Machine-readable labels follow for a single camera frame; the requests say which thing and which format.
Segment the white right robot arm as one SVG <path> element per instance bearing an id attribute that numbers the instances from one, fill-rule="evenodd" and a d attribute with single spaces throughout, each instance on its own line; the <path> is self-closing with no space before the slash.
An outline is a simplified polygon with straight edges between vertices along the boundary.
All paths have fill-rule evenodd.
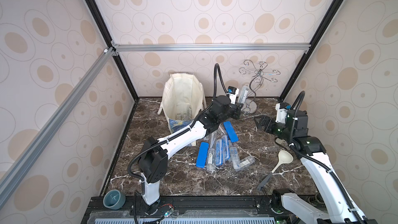
<path id="1" fill-rule="evenodd" d="M 283 109 L 276 119 L 255 118 L 258 129 L 286 141 L 290 149 L 311 175 L 327 212 L 302 200 L 289 189 L 275 190 L 273 211 L 289 211 L 306 224 L 364 224 L 367 218 L 355 204 L 333 169 L 326 149 L 320 140 L 308 134 L 308 115 L 305 111 Z"/>

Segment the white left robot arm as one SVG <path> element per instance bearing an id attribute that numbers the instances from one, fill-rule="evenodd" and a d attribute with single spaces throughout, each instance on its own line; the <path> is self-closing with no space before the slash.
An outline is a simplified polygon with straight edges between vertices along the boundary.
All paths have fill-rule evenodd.
<path id="1" fill-rule="evenodd" d="M 217 131 L 222 122 L 239 119 L 242 107 L 242 103 L 232 103 L 226 95 L 217 96 L 186 127 L 163 138 L 149 137 L 127 166 L 128 174 L 139 179 L 142 185 L 142 202 L 147 206 L 159 204 L 160 180 L 166 175 L 171 157 L 192 142 Z"/>

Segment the Starry Night canvas tote bag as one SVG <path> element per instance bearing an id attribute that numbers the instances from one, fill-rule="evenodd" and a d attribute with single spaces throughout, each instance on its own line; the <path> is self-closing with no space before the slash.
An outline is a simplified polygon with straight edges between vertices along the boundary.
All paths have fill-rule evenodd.
<path id="1" fill-rule="evenodd" d="M 177 73 L 165 83 L 158 114 L 164 114 L 170 132 L 175 133 L 206 107 L 204 88 L 196 76 Z"/>

